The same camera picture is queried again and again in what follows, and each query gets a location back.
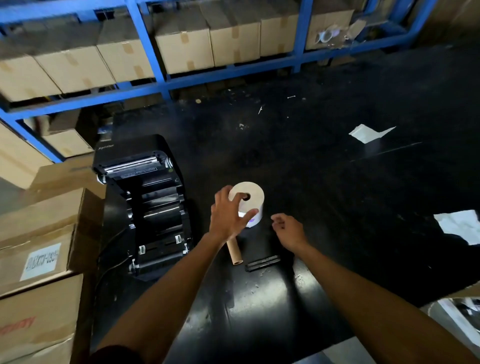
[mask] black tabletop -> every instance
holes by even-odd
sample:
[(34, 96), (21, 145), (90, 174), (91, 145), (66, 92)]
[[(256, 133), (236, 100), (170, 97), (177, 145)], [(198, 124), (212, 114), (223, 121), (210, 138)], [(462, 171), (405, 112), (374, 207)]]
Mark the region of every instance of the black tabletop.
[[(264, 217), (239, 236), (243, 259), (282, 256), (247, 273), (222, 248), (166, 362), (291, 363), (353, 335), (278, 243), (273, 213), (295, 216), (324, 254), (417, 306), (480, 280), (480, 246), (433, 218), (480, 207), (479, 55), (473, 46), (418, 49), (116, 116), (114, 139), (167, 140), (196, 239), (214, 193), (252, 181), (265, 193)], [(396, 128), (363, 144), (348, 134), (362, 123)], [(126, 226), (124, 209), (108, 190), (104, 242)], [(126, 234), (110, 246), (100, 269), (120, 263), (132, 242)], [(105, 273), (93, 347), (151, 284), (129, 277), (127, 264)]]

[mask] forearm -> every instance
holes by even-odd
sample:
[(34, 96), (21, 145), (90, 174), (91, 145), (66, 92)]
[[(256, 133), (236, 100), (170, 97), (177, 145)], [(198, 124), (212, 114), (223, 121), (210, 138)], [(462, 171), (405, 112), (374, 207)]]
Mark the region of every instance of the forearm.
[(478, 363), (448, 331), (400, 297), (309, 245), (295, 254), (377, 363)]
[(221, 244), (206, 234), (120, 317), (99, 349), (123, 345), (146, 364), (161, 363), (183, 326), (200, 284)]

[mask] label printer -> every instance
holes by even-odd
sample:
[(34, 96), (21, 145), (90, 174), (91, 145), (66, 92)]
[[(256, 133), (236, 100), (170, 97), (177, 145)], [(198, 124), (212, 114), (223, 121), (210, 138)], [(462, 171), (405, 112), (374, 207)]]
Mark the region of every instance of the label printer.
[(127, 200), (136, 245), (130, 274), (153, 278), (193, 248), (183, 178), (162, 136), (100, 143), (93, 169), (101, 183)]

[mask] blue shelf beam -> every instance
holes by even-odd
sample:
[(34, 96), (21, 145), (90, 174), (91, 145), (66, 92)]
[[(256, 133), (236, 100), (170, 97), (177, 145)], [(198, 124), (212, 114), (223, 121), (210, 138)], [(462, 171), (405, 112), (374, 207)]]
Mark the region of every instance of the blue shelf beam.
[[(369, 0), (366, 4), (364, 13), (373, 12), (377, 7), (377, 2), (378, 0)], [(7, 1), (7, 4), (5, 4), (4, 1), (0, 5), (0, 24), (9, 24), (24, 20), (48, 18), (72, 13), (76, 13), (81, 21), (90, 21), (95, 20), (93, 18), (95, 15), (95, 9), (126, 6), (135, 27), (137, 28), (139, 38), (145, 49), (145, 53), (147, 54), (156, 82), (140, 86), (132, 86), (129, 82), (120, 83), (117, 84), (118, 89), (113, 91), (55, 100), (33, 107), (15, 108), (8, 111), (0, 109), (0, 119), (4, 120), (18, 134), (53, 162), (62, 162), (63, 158), (58, 152), (46, 145), (42, 138), (35, 135), (31, 130), (25, 127), (22, 122), (18, 121), (28, 117), (79, 109), (154, 93), (161, 93), (164, 100), (170, 101), (170, 90), (177, 88), (220, 81), (251, 73), (270, 71), (285, 67), (292, 67), (293, 72), (298, 72), (300, 66), (306, 62), (319, 61), (331, 57), (356, 54), (392, 46), (405, 48), (411, 45), (418, 36), (422, 26), (434, 8), (436, 0), (424, 0), (418, 15), (409, 30), (402, 27), (399, 23), (410, 11), (412, 0), (397, 0), (390, 21), (380, 25), (387, 34), (387, 37), (365, 42), (354, 42), (350, 47), (344, 47), (341, 49), (305, 51), (305, 43), (312, 13), (312, 3), (313, 0), (302, 0), (301, 2), (294, 50), (287, 56), (268, 61), (259, 60), (258, 62), (250, 64), (240, 64), (235, 67), (225, 67), (224, 69), (215, 71), (205, 71), (193, 75), (170, 78), (169, 75), (166, 75), (167, 77), (165, 77), (162, 73), (142, 18), (142, 13), (145, 14), (148, 12), (148, 7), (144, 0), (44, 0), (27, 3), (24, 2), (22, 4), (19, 4), (18, 0)]]

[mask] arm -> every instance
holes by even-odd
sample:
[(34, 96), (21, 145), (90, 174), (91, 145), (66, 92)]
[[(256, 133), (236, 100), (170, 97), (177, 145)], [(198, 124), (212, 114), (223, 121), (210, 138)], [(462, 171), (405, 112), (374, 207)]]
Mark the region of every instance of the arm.
[(231, 188), (226, 186), (215, 195), (209, 232), (120, 317), (98, 349), (125, 346), (139, 353), (145, 364), (161, 363), (165, 359), (219, 249), (258, 213), (254, 209), (239, 218), (243, 196), (237, 194), (229, 201)]
[(310, 246), (292, 216), (272, 220), (282, 245), (306, 264), (377, 363), (479, 363), (418, 308)]

